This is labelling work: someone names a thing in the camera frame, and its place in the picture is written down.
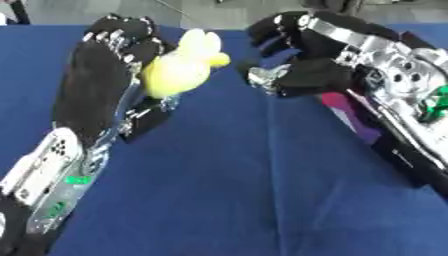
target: silver robotic hand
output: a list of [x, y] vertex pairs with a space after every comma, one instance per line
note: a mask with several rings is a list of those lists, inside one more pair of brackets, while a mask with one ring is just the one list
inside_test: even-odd
[[448, 195], [446, 50], [329, 12], [280, 13], [248, 33], [263, 57], [299, 50], [274, 69], [242, 65], [249, 84], [278, 97], [348, 95], [361, 119], [384, 132], [379, 152], [413, 181]]
[[109, 15], [71, 54], [53, 106], [53, 130], [0, 182], [0, 255], [45, 255], [107, 164], [118, 136], [165, 120], [172, 98], [144, 96], [142, 70], [172, 49], [149, 18]]

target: wire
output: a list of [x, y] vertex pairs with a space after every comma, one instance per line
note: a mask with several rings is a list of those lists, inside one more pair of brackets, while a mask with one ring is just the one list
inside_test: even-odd
[[375, 3], [365, 3], [365, 6], [421, 6], [421, 5], [426, 5], [426, 4], [430, 4], [430, 3], [434, 3], [434, 0], [426, 0], [426, 1], [422, 1], [422, 0], [416, 0], [415, 3], [410, 3], [410, 2], [397, 2], [397, 3], [384, 3], [384, 4], [375, 4]]
[[192, 17], [191, 15], [189, 15], [188, 13], [185, 13], [185, 12], [182, 11], [182, 10], [177, 9], [176, 7], [170, 5], [169, 3], [167, 3], [167, 2], [165, 2], [165, 1], [163, 1], [163, 0], [154, 0], [154, 1], [156, 1], [156, 2], [158, 2], [159, 4], [161, 4], [161, 5], [165, 6], [165, 7], [167, 7], [168, 9], [171, 9], [171, 10], [177, 12], [177, 13], [180, 13], [181, 15], [185, 16], [187, 19], [191, 20], [193, 23], [196, 23], [197, 25], [201, 26], [201, 27], [204, 28], [204, 29], [211, 29], [209, 26], [205, 25], [204, 22], [202, 22], [202, 21], [200, 21], [200, 20], [198, 20], [198, 19]]

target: blue table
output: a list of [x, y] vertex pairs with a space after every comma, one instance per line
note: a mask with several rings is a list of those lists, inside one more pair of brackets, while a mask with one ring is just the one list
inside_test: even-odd
[[[448, 46], [446, 25], [397, 28]], [[6, 172], [49, 131], [83, 27], [0, 29]], [[254, 56], [242, 32], [221, 35], [234, 63]], [[447, 238], [448, 208], [430, 188], [411, 188], [313, 97], [266, 97], [231, 66], [163, 126], [117, 143], [51, 255], [446, 256]]]

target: gray floor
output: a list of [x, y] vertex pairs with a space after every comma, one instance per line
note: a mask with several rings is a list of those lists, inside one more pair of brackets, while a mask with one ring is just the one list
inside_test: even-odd
[[[301, 10], [300, 2], [228, 0], [217, 5], [215, 0], [28, 0], [26, 5], [35, 24], [88, 24], [106, 13], [116, 12], [147, 15], [169, 26], [238, 29], [278, 11]], [[6, 4], [0, 6], [0, 11], [10, 13]], [[382, 24], [448, 22], [448, 1], [367, 5], [359, 16]]]

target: yellow plush toy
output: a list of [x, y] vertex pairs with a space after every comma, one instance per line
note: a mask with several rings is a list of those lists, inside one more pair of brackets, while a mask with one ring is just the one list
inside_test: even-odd
[[156, 58], [143, 70], [148, 95], [161, 99], [203, 84], [210, 77], [211, 68], [230, 63], [230, 57], [221, 52], [221, 45], [216, 33], [187, 31], [175, 51]]

